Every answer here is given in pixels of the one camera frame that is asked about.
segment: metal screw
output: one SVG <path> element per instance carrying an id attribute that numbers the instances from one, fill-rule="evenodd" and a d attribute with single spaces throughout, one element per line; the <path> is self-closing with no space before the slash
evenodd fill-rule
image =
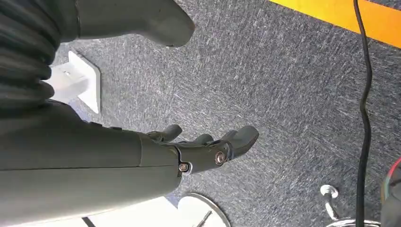
<path id="1" fill-rule="evenodd" d="M 186 164 L 186 163 L 181 163 L 181 164 L 178 166 L 178 170 L 180 170 L 181 172 L 187 172 L 188 169 L 189 169 L 189 165 Z"/>
<path id="2" fill-rule="evenodd" d="M 227 157 L 223 152 L 221 152 L 221 151 L 217 152 L 217 154 L 216 154 L 216 164 L 217 165 L 221 165 L 221 164 L 225 163 L 226 159 L 227 159 Z"/>

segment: yellow tape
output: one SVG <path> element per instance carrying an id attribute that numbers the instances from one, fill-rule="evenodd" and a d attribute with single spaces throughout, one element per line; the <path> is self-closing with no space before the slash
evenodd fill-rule
<path id="1" fill-rule="evenodd" d="M 317 19 L 360 33 L 353 0 L 271 0 Z M 366 35 L 401 48 L 401 11 L 359 0 Z"/>

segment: black cable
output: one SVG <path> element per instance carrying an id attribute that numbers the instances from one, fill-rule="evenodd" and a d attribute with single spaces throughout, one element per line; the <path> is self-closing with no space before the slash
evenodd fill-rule
<path id="1" fill-rule="evenodd" d="M 357 16 L 359 30 L 362 37 L 363 52 L 366 64 L 366 84 L 362 98 L 359 102 L 359 109 L 362 115 L 364 124 L 365 137 L 362 145 L 361 156 L 359 158 L 358 180 L 357 180 L 357 214 L 356 214 L 356 227 L 364 227 L 365 224 L 365 178 L 367 159 L 369 157 L 370 141 L 372 132 L 370 128 L 369 117 L 366 110 L 366 100 L 369 95 L 370 87 L 372 86 L 372 66 L 370 64 L 369 49 L 367 46 L 367 37 L 362 23 L 361 13 L 359 11 L 358 0 L 354 0 L 355 14 Z"/>
<path id="2" fill-rule="evenodd" d="M 82 218 L 82 220 L 85 222 L 85 224 L 86 224 L 88 227 L 96 227 L 96 226 L 93 224 L 93 222 L 92 222 L 88 217 Z"/>

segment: blue-gray carpet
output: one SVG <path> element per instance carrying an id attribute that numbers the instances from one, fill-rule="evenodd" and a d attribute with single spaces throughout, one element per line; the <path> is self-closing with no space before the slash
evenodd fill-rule
<path id="1" fill-rule="evenodd" d="M 376 2 L 401 9 L 398 0 Z M 136 131 L 177 123 L 181 140 L 255 126 L 261 136 L 246 156 L 186 177 L 174 192 L 210 197 L 233 227 L 328 224 L 325 183 L 340 190 L 340 215 L 353 216 L 366 76 L 359 35 L 268 1 L 178 3 L 196 24 L 182 48 L 139 35 L 63 44 L 55 64 L 74 49 L 102 72 L 102 114 L 72 105 L 92 121 Z M 401 50 L 374 40 L 369 48 L 366 215 L 377 219 L 381 180 L 401 155 Z"/>

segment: round metal plate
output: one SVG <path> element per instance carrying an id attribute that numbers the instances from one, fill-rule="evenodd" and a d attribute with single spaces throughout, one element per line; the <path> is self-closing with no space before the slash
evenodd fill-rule
<path id="1" fill-rule="evenodd" d="M 189 193 L 180 199 L 178 211 L 186 223 L 185 226 L 196 227 L 205 215 L 211 211 L 211 215 L 206 219 L 202 227 L 231 227 L 227 217 L 216 204 L 196 193 Z"/>

